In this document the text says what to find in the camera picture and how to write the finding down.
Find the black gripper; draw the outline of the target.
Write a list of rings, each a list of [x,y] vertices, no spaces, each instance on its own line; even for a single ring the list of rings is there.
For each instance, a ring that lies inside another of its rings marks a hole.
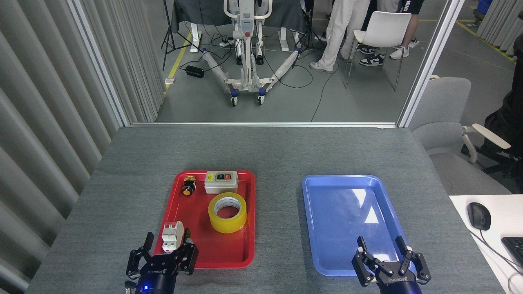
[[[431,275],[422,253],[415,253],[407,246],[402,236],[398,236],[398,249],[403,256],[401,263],[381,262],[368,252],[364,237],[357,238],[358,250],[352,259],[352,265],[360,285],[367,287],[378,276],[378,287],[381,294],[421,294],[420,285],[430,281]],[[413,262],[417,274],[409,270]],[[387,275],[387,267],[393,272]]]
[[[126,294],[173,294],[177,272],[194,273],[198,248],[190,239],[190,229],[185,229],[182,243],[172,255],[151,256],[154,234],[148,232],[144,244],[130,252],[125,282]]]

